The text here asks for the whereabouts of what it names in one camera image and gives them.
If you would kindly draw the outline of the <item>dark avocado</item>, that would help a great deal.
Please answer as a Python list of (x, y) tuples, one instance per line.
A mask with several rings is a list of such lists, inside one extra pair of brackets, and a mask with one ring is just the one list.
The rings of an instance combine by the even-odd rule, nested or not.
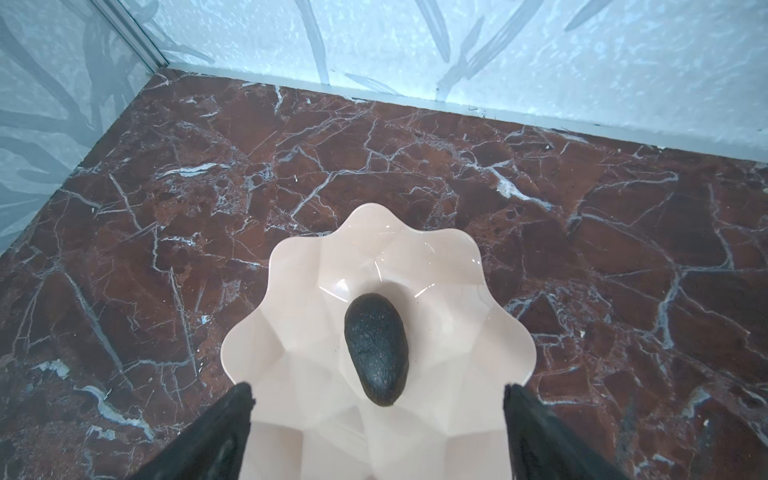
[(366, 396), (380, 407), (402, 395), (409, 371), (404, 322), (383, 295), (366, 293), (353, 300), (344, 317), (344, 337)]

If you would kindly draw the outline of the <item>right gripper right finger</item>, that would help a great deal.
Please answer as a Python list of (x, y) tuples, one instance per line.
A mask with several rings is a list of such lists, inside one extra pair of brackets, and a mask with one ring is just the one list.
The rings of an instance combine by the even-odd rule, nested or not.
[(516, 479), (626, 477), (523, 386), (505, 386), (503, 412), (512, 473)]

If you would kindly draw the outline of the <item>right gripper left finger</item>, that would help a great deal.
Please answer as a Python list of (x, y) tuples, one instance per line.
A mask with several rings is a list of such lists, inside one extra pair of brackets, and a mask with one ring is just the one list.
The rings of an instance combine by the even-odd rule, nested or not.
[(240, 476), (255, 398), (246, 382), (234, 385), (134, 479), (237, 479)]

